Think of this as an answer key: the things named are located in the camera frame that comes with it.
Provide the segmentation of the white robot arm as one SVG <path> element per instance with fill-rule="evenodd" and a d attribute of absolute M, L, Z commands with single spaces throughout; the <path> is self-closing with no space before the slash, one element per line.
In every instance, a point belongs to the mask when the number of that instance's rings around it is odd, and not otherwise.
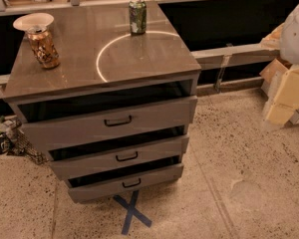
<path fill-rule="evenodd" d="M 299 65 L 299 4 L 286 18 L 280 37 L 280 56 Z"/>

